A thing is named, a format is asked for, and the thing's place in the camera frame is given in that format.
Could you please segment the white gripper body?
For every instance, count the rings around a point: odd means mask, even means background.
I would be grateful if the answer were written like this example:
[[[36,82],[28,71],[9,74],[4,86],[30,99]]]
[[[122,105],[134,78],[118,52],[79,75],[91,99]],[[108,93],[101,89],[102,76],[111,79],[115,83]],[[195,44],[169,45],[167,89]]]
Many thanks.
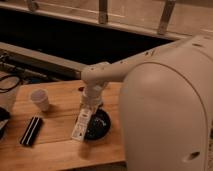
[[[89,108],[97,108],[102,103],[102,92],[106,86],[106,83],[86,84],[82,92],[82,106]]]

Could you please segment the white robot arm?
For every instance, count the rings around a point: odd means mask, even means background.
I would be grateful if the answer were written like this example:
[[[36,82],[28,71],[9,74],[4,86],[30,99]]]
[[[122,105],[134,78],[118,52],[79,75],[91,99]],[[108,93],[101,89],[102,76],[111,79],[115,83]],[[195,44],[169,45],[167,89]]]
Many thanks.
[[[213,37],[198,35],[112,64],[86,67],[88,85],[120,82],[128,171],[207,171],[213,122]]]

